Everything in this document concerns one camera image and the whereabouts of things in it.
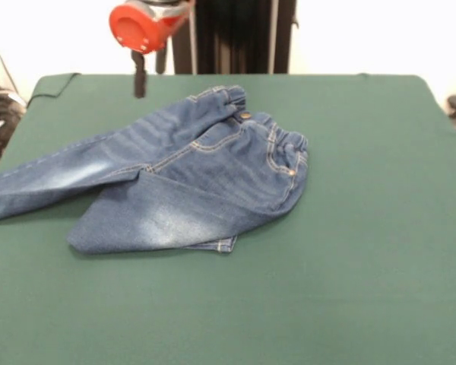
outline jeans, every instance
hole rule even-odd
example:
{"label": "jeans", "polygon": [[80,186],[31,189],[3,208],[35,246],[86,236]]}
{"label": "jeans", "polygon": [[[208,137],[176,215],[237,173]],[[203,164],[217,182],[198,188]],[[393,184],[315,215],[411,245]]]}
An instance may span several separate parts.
{"label": "jeans", "polygon": [[68,235],[76,250],[231,252],[294,207],[307,158],[306,138],[247,112],[241,87],[215,87],[1,173],[0,219],[103,186]]}

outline jeans leg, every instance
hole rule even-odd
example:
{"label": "jeans leg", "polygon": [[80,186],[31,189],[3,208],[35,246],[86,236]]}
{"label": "jeans leg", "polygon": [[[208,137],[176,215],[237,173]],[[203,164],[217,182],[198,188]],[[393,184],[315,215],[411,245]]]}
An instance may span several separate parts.
{"label": "jeans leg", "polygon": [[182,149],[245,107],[241,87],[215,87],[131,125],[70,144],[0,174],[0,219],[42,208],[91,187],[136,179],[141,169]]}

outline pocket stitching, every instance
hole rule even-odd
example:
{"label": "pocket stitching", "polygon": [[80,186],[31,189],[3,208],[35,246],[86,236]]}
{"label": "pocket stitching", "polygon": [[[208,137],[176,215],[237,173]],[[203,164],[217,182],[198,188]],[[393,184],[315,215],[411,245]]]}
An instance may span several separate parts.
{"label": "pocket stitching", "polygon": [[286,193],[284,194],[284,196],[282,198],[282,202],[277,206],[277,209],[280,208],[282,206],[282,204],[286,202],[286,200],[289,198],[290,192],[292,192],[294,187],[296,186],[296,177],[297,177],[297,174],[299,172],[299,165],[300,165],[301,162],[302,162],[301,161],[301,153],[297,152],[297,163],[296,163],[296,169],[294,170],[296,173],[294,173],[294,175],[292,176],[292,179],[291,179],[291,182],[290,182],[290,186],[287,189]]}
{"label": "pocket stitching", "polygon": [[225,144],[227,144],[228,142],[238,138],[242,134],[242,132],[243,132],[243,127],[240,127],[240,130],[237,133],[223,138],[221,141],[219,141],[218,143],[216,143],[212,146],[203,146],[202,144],[199,144],[199,142],[197,142],[197,141],[191,142],[191,146],[198,151],[204,151],[204,152],[217,151],[220,148],[222,148]]}
{"label": "pocket stitching", "polygon": [[268,136],[268,146],[267,146],[267,162],[268,166],[275,171],[276,173],[285,173],[286,175],[291,176],[292,170],[285,166],[279,166],[276,164],[274,160],[274,149],[275,149],[275,131],[277,128],[277,124],[271,128],[271,132]]}

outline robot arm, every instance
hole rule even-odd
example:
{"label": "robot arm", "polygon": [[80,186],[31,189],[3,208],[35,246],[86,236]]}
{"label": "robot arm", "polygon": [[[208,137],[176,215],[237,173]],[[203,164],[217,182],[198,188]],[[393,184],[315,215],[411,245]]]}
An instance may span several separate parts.
{"label": "robot arm", "polygon": [[189,18],[195,0],[127,0],[109,16],[113,36],[131,49],[135,62],[135,96],[145,96],[144,55],[164,52],[166,41]]}

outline black metal frame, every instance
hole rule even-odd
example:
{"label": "black metal frame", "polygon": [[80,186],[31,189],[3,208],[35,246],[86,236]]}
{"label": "black metal frame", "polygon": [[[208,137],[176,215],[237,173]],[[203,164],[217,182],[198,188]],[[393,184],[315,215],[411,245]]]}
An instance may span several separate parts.
{"label": "black metal frame", "polygon": [[[250,9],[249,21],[253,26],[251,36],[245,46],[230,47],[230,73],[266,73],[268,69],[269,39],[272,0],[254,0],[256,4]],[[196,5],[196,37],[198,46],[198,73],[221,73],[217,68],[217,42],[214,30],[224,33],[229,30],[219,28],[220,19],[213,19],[210,6],[213,0],[198,0]],[[240,2],[232,2],[225,7],[242,6]],[[293,20],[296,13],[296,0],[280,0],[277,19],[277,38],[274,60],[274,73],[286,74],[289,71],[290,41]],[[176,74],[192,74],[192,48],[190,23],[186,22],[173,37],[174,69]]]}

